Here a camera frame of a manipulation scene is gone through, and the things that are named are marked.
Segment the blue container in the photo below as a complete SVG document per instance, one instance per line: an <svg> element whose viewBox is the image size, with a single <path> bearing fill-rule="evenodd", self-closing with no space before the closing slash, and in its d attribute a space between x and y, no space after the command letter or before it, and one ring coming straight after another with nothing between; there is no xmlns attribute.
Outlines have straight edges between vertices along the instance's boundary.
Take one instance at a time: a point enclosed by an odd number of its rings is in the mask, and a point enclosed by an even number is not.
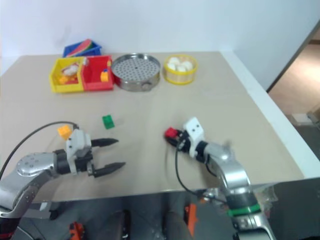
<svg viewBox="0 0 320 240"><path fill-rule="evenodd" d="M65 58L69 53L71 53L74 49L76 49L76 47L78 47L81 43L82 43L82 41L75 43L75 44L72 44L72 45L69 45L69 46L66 46L64 48L62 57ZM94 41L92 41L92 48L90 48L86 51L83 51L82 53L76 54L73 57L101 55L100 49L101 49L101 46L96 44Z"/></svg>

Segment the yellow bowl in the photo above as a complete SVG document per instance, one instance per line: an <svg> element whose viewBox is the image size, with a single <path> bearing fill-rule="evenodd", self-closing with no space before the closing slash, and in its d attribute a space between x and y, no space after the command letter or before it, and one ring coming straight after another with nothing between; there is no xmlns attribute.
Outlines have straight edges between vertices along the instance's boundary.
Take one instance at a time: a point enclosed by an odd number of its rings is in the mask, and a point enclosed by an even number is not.
<svg viewBox="0 0 320 240"><path fill-rule="evenodd" d="M192 63L193 69L189 71L176 71L168 67L169 59L172 57L176 57L180 60L180 62L183 61L189 61ZM170 55L165 61L164 61L164 78L169 83L176 84L176 85L186 85L191 83L196 76L196 71L198 68L197 60L189 55L186 54L174 54Z"/></svg>

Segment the green lego brick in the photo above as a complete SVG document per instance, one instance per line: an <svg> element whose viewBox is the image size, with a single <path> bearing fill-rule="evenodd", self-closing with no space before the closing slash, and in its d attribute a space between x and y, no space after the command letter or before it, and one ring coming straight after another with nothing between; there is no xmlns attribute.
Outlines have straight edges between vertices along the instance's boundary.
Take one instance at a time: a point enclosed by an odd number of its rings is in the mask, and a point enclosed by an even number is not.
<svg viewBox="0 0 320 240"><path fill-rule="evenodd" d="M115 124L114 124L114 121L112 121L111 115L103 116L102 121L106 129L112 129L115 127Z"/></svg>

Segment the yellow bin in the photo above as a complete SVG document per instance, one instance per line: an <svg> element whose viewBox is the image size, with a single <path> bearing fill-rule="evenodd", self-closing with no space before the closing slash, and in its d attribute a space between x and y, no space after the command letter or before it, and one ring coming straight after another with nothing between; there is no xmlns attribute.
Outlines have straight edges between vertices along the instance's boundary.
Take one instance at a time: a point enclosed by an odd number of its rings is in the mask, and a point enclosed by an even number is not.
<svg viewBox="0 0 320 240"><path fill-rule="evenodd" d="M176 57L179 59L180 62L183 61L190 61L192 63L193 69L189 71L176 71L173 69L170 69L168 67L168 62L170 58ZM189 55L186 54L174 54L170 55L165 61L164 61L164 78L172 84L177 84L177 85L185 85L191 83L196 76L196 71L198 68L197 60Z"/></svg>
<svg viewBox="0 0 320 240"><path fill-rule="evenodd" d="M81 69L84 62L84 57L64 57L64 58L58 58L55 61L55 65L52 68L52 71L49 75L50 79L50 85L51 90L54 93L72 93L72 92L83 92L84 86L82 84L82 78L81 78ZM78 80L78 83L74 84L60 84L59 79L63 76L61 70L72 65L78 63L79 68L76 73L76 77Z"/></svg>

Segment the beige tabletop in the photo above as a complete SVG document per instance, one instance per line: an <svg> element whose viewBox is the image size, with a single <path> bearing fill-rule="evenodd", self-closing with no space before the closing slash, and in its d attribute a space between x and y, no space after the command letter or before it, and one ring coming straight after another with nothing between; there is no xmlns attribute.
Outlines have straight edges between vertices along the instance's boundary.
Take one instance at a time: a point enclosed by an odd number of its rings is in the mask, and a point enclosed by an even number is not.
<svg viewBox="0 0 320 240"><path fill-rule="evenodd" d="M34 129L52 121L74 121L91 138L116 138L117 144L93 151L103 167L125 161L117 172L98 178L86 172L47 183L38 201L68 201L181 190L174 167L174 148L164 131L181 128L197 117L206 140L231 141L237 159L253 184L302 179L304 176L273 128L228 63L218 52L188 53L198 61L196 80L184 86L160 83L150 92L113 91L56 94L48 75L57 55L23 56L1 79L1 158ZM169 53L152 53L161 63ZM115 128L106 130L102 116L111 114ZM52 126L30 138L15 154L5 175L23 156L53 151L64 141ZM179 155L179 172L192 189L216 187L203 165Z"/></svg>

